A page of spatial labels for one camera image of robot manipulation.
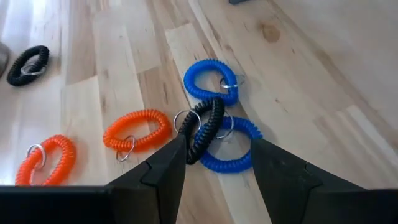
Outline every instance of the spiral keychain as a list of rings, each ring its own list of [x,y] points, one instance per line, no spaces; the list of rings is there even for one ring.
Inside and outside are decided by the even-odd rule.
[[[233,117],[231,119],[229,117],[224,117],[221,128],[229,129],[232,125],[232,122],[234,123],[234,130],[245,133],[251,140],[262,139],[262,134],[258,130],[256,125],[254,125],[249,120],[243,118]],[[197,135],[195,136],[195,141],[200,140],[201,134],[201,130],[197,132]],[[209,170],[222,174],[239,173],[252,167],[250,149],[243,157],[239,159],[231,159],[228,161],[217,159],[206,150],[200,161]]]
[[[135,139],[134,136],[128,136],[126,139],[118,139],[115,137],[116,134],[123,129],[146,121],[157,122],[159,124],[158,129],[140,139]],[[154,109],[140,110],[124,115],[113,123],[105,131],[103,141],[106,147],[113,148],[117,151],[116,159],[119,162],[123,162],[130,156],[132,151],[140,152],[150,148],[151,146],[162,144],[171,136],[171,132],[171,124],[165,114]],[[119,158],[121,152],[127,152],[122,159]]]
[[[211,111],[210,118],[206,124],[201,126],[200,116],[206,111]],[[174,127],[179,114],[174,117]],[[194,164],[199,160],[203,153],[207,150],[212,140],[216,137],[219,128],[221,127],[225,108],[224,101],[220,97],[216,97],[210,100],[204,100],[197,104],[192,110],[189,110],[189,114],[185,117],[178,133],[185,135],[187,139],[187,164]],[[193,127],[199,121],[199,130],[201,134],[197,135],[197,141],[190,146],[190,136],[193,131]]]
[[[24,86],[36,80],[45,72],[49,54],[50,51],[46,46],[40,45],[27,49],[12,65],[7,76],[8,83],[13,86]],[[26,64],[30,58],[36,55],[39,56],[39,59]]]
[[[61,159],[42,185],[60,185],[67,179],[76,161],[76,148],[72,141],[65,136],[55,135],[41,144],[35,144],[28,149],[27,158],[18,170],[16,185],[30,185],[34,169],[42,169],[47,160],[47,154],[53,152],[57,147],[62,149]]]
[[[220,72],[223,78],[220,80],[221,87],[227,89],[228,94],[215,93],[208,90],[202,90],[195,85],[195,79],[203,72],[216,70]],[[184,86],[193,97],[208,100],[214,97],[221,97],[225,105],[231,106],[238,102],[238,86],[243,84],[244,80],[237,83],[234,72],[223,62],[215,59],[206,59],[193,64],[185,73]]]

